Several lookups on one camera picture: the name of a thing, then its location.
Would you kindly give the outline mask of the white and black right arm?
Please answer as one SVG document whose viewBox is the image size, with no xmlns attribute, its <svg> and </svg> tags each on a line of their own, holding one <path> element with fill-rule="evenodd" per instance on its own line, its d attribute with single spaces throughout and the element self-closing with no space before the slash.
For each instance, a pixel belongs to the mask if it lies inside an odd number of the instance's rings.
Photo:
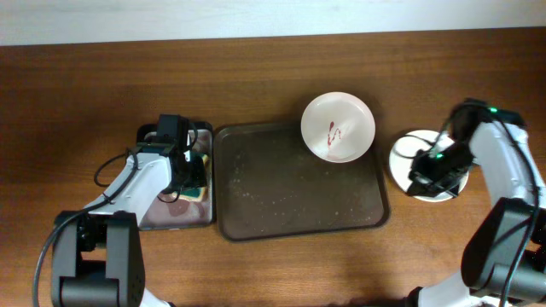
<svg viewBox="0 0 546 307">
<path fill-rule="evenodd" d="M 417 287 L 408 306 L 526 306 L 545 302 L 545 184 L 516 112 L 467 98 L 444 122 L 453 144 L 420 149 L 409 169 L 408 196 L 456 197 L 479 165 L 491 211 L 468 242 L 459 272 Z"/>
</svg>

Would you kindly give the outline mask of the green and yellow scrub sponge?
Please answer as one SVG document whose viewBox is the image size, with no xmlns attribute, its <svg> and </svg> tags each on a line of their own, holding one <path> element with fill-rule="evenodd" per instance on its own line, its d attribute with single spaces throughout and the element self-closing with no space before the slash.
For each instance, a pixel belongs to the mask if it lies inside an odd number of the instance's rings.
<svg viewBox="0 0 546 307">
<path fill-rule="evenodd" d="M 207 165 L 209 162 L 208 155 L 205 153 L 204 154 L 199 153 L 198 156 L 201 158 L 204 164 L 205 170 L 207 170 Z M 204 187 L 190 188 L 182 192 L 182 197 L 188 201 L 201 202 L 205 198 L 206 191 L 207 191 L 206 185 Z"/>
</svg>

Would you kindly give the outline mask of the cream plate with red stain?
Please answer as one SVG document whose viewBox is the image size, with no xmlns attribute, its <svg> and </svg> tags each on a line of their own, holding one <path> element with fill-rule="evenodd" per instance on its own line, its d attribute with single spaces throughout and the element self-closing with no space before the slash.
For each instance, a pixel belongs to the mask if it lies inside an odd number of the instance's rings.
<svg viewBox="0 0 546 307">
<path fill-rule="evenodd" d="M 418 150 L 429 149 L 438 134 L 439 133 L 434 130 L 412 130 L 403 133 L 402 136 L 393 143 L 388 158 L 389 171 L 392 179 L 403 192 L 407 192 L 412 183 L 409 179 L 412 157 L 416 156 Z M 453 143 L 454 141 L 444 133 L 439 138 L 437 147 L 439 150 L 443 150 Z M 468 177 L 469 172 L 467 171 L 459 182 L 458 192 L 461 192 L 466 187 Z M 413 197 L 418 200 L 432 203 L 443 202 L 455 198 L 448 192 L 443 192 L 433 197 L 419 195 Z"/>
</svg>

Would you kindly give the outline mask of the pinkish plate with red stain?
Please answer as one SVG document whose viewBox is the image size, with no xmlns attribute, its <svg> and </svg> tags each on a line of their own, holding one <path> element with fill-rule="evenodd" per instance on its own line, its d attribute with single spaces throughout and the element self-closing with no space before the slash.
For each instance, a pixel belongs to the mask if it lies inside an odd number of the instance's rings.
<svg viewBox="0 0 546 307">
<path fill-rule="evenodd" d="M 329 92 L 305 108 L 300 131 L 320 159 L 346 163 L 367 153 L 375 139 L 375 118 L 368 105 L 345 92 Z"/>
</svg>

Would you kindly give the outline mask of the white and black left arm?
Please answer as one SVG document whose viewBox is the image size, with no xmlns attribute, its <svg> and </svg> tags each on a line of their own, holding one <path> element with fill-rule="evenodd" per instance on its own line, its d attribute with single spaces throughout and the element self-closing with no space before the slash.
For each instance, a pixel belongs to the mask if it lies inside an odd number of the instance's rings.
<svg viewBox="0 0 546 307">
<path fill-rule="evenodd" d="M 55 306 L 165 306 L 146 287 L 139 224 L 160 194 L 206 185 L 201 153 L 173 143 L 141 143 L 97 199 L 55 218 L 43 252 L 52 253 Z"/>
</svg>

